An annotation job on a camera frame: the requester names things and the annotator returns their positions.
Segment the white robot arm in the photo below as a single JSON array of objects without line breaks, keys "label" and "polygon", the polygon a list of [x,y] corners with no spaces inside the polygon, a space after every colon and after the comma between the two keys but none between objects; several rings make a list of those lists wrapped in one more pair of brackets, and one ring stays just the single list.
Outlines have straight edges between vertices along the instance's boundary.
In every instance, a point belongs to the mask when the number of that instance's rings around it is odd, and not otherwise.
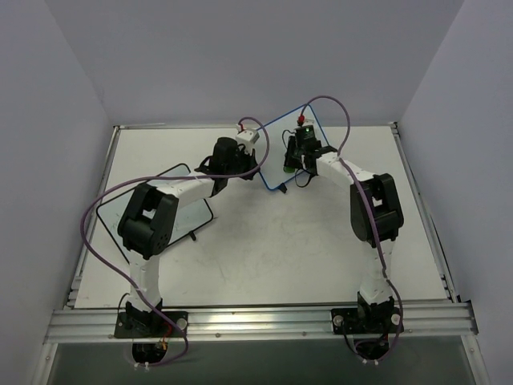
[{"label": "white robot arm", "polygon": [[[289,137],[284,168],[305,170],[310,179],[323,176],[349,193],[351,227],[356,237],[362,241],[362,254],[366,264],[357,294],[357,316],[351,322],[362,333],[382,334],[393,329],[390,323],[398,325],[394,322],[398,319],[398,309],[394,307],[392,289],[383,275],[383,264],[376,250],[366,204],[373,213],[372,220],[378,230],[386,271],[390,275],[394,242],[404,224],[394,178],[389,174],[376,175],[356,164],[341,160],[335,148],[321,146],[321,141],[316,139],[311,125],[296,128]],[[356,186],[354,177],[360,186]]]},{"label": "white robot arm", "polygon": [[[238,175],[255,169],[254,144],[258,139],[258,132],[251,129],[239,132],[235,139],[219,138],[213,154],[184,180],[157,186],[142,183],[135,187],[119,222],[118,234],[127,249],[137,252],[129,254],[131,278],[157,309],[162,308],[159,254],[171,239],[176,212],[192,202],[213,197],[226,187],[228,179],[217,176]],[[252,172],[243,179],[251,180],[256,173]],[[162,322],[141,300],[134,287],[127,299],[126,310],[130,328],[151,334]]]},{"label": "white robot arm", "polygon": [[[342,166],[338,158],[339,156],[336,152],[328,152],[317,159],[317,174],[318,176],[323,176],[331,180],[346,192],[346,196],[349,196],[350,188],[354,185],[353,178]],[[359,181],[365,183],[368,180],[374,179],[374,173],[359,168],[356,164],[351,162],[346,161],[346,163],[351,167]],[[390,260],[394,243],[395,240],[392,241],[390,239],[382,242],[388,274],[390,274]],[[390,297],[392,297],[392,290],[383,278],[382,264],[376,250],[370,247],[367,242],[363,241],[362,254],[365,255],[366,267],[360,285],[360,295],[368,304],[380,304],[389,301]]]}]

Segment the red wire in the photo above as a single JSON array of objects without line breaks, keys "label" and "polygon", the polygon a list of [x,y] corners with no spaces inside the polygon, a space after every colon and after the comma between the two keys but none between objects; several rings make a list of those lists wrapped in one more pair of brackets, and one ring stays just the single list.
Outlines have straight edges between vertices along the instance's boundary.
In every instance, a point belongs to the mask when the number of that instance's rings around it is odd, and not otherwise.
[{"label": "red wire", "polygon": [[164,336],[164,338],[168,338],[171,335],[171,332],[173,332],[173,329],[171,328],[171,325],[168,324],[168,332]]}]

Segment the purple cable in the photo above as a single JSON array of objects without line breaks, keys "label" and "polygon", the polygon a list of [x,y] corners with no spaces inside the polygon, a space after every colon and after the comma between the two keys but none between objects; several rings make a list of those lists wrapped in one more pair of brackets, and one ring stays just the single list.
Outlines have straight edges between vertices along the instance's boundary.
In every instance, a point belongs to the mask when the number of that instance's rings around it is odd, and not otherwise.
[{"label": "purple cable", "polygon": [[89,213],[92,211],[92,209],[104,198],[106,197],[107,195],[113,193],[114,191],[116,190],[119,190],[120,188],[123,188],[125,186],[128,186],[130,184],[134,184],[134,183],[139,183],[139,182],[144,182],[144,181],[148,181],[148,180],[195,180],[195,179],[232,179],[232,178],[242,178],[244,176],[247,176],[247,175],[250,175],[252,173],[254,173],[255,171],[257,171],[263,164],[264,162],[267,160],[267,156],[269,154],[269,147],[270,147],[270,141],[269,141],[269,134],[267,133],[267,130],[265,129],[265,126],[257,119],[255,118],[252,118],[251,116],[245,116],[244,118],[242,118],[241,120],[239,120],[238,122],[238,125],[240,125],[242,127],[242,122],[245,121],[245,120],[252,120],[253,122],[255,122],[256,124],[258,124],[261,128],[262,128],[262,131],[264,132],[264,135],[265,135],[265,141],[266,141],[266,148],[265,148],[265,154],[264,154],[264,157],[262,158],[261,162],[255,167],[253,168],[252,170],[249,170],[247,172],[243,172],[241,174],[236,174],[236,175],[205,175],[205,176],[141,176],[139,178],[135,178],[135,179],[131,179],[131,180],[127,180],[123,183],[120,183],[120,184],[117,184],[116,186],[114,187],[111,187],[109,188],[108,190],[102,192],[101,194],[99,194],[93,201],[92,203],[87,207],[87,209],[84,211],[83,215],[82,215],[82,218],[80,219],[80,236],[82,237],[82,241],[83,241],[83,244],[86,246],[86,248],[91,252],[91,254],[93,254],[100,262],[102,262],[104,265],[106,265],[108,268],[114,270],[117,274],[119,274],[121,277],[125,278],[125,280],[128,281],[128,283],[130,283],[130,285],[132,285],[132,287],[134,287],[135,291],[137,292],[137,294],[139,295],[139,297],[141,298],[141,300],[144,302],[144,304],[146,306],[148,306],[151,310],[153,310],[156,314],[158,314],[166,323],[168,323],[169,325],[171,325],[174,329],[177,329],[182,338],[184,339],[184,343],[185,343],[185,347],[184,349],[177,355],[169,358],[169,359],[166,359],[166,360],[163,360],[163,361],[160,361],[159,363],[152,363],[152,364],[149,364],[148,366],[150,367],[155,367],[155,366],[161,366],[161,365],[166,365],[166,364],[169,364],[169,363],[172,363],[174,361],[176,361],[177,359],[179,359],[180,357],[183,357],[187,351],[188,351],[188,348],[189,348],[189,342],[188,342],[188,339],[187,339],[187,336],[185,335],[185,333],[168,317],[166,316],[166,314],[164,314],[162,311],[158,310],[156,307],[154,307],[147,299],[146,297],[144,297],[144,294],[141,292],[140,288],[137,286],[137,284],[135,283],[135,281],[133,279],[130,278],[129,275],[127,275],[126,273],[124,273],[121,269],[119,269],[118,267],[116,267],[115,265],[113,265],[112,263],[110,263],[107,259],[105,259],[104,257],[102,257],[92,246],[92,244],[87,240],[87,235],[86,235],[86,221],[87,221],[87,218],[89,216]]},{"label": "purple cable", "polygon": [[344,140],[342,141],[340,147],[338,148],[338,155],[340,156],[341,152],[342,152],[342,148],[345,146],[345,143],[347,142],[347,140],[349,139],[349,134],[351,133],[351,119],[349,117],[349,113],[347,112],[347,108],[345,108],[345,105],[342,104],[342,102],[340,100],[338,100],[337,98],[334,98],[332,96],[329,96],[329,95],[319,95],[319,96],[316,96],[315,98],[312,98],[310,99],[308,102],[306,102],[306,104],[303,106],[303,108],[301,109],[301,113],[300,113],[300,116],[302,116],[304,113],[305,113],[305,109],[315,100],[317,99],[329,99],[329,100],[332,100],[333,102],[335,102],[336,104],[338,104],[342,110],[344,110],[344,113],[345,113],[345,120],[347,121],[347,131],[345,132],[345,136],[344,136]]},{"label": "purple cable", "polygon": [[399,340],[399,335],[401,334],[402,315],[403,315],[402,300],[401,300],[401,296],[399,295],[398,290],[396,289],[396,287],[394,286],[394,284],[392,283],[392,281],[389,279],[388,275],[386,274],[386,261],[385,261],[385,256],[383,255],[382,244],[381,244],[381,242],[379,240],[378,227],[376,226],[376,221],[374,220],[374,212],[373,212],[372,208],[370,207],[370,204],[367,201],[367,199],[365,199],[366,195],[365,195],[365,193],[363,191],[362,184],[358,180],[357,176],[354,174],[354,171],[351,169],[351,167],[341,158],[342,149],[344,148],[345,144],[347,143],[347,140],[349,139],[349,133],[351,131],[351,121],[349,119],[349,113],[347,112],[347,109],[345,108],[344,104],[342,104],[342,102],[340,100],[338,100],[338,99],[336,99],[336,98],[334,98],[332,96],[328,96],[328,95],[319,95],[319,96],[316,96],[315,98],[312,98],[311,100],[309,100],[303,106],[303,108],[301,109],[301,116],[305,112],[305,109],[314,100],[317,100],[317,99],[329,99],[329,100],[332,100],[333,102],[337,103],[342,108],[342,110],[344,110],[345,118],[347,120],[347,132],[345,133],[344,140],[342,141],[340,147],[338,148],[338,152],[337,152],[337,154],[339,156],[338,159],[340,160],[340,163],[342,164],[342,166],[351,175],[351,179],[353,179],[353,182],[354,182],[354,184],[355,184],[355,186],[356,186],[356,188],[358,190],[358,193],[362,197],[363,205],[365,206],[366,212],[367,212],[367,216],[370,219],[370,227],[372,229],[372,234],[373,234],[373,237],[374,237],[374,242],[376,243],[376,249],[378,250],[379,261],[382,264],[382,275],[383,275],[383,278],[385,278],[386,283],[388,283],[388,286],[390,286],[390,288],[392,289],[392,291],[394,292],[395,296],[398,299],[399,315],[400,315],[398,328],[397,328],[397,331],[395,333],[394,341],[392,342],[392,345],[390,346],[390,349],[382,357],[377,359],[377,361],[382,361],[383,359],[388,357],[389,354],[392,352],[392,350],[396,347],[396,345],[398,343],[398,340]]}]

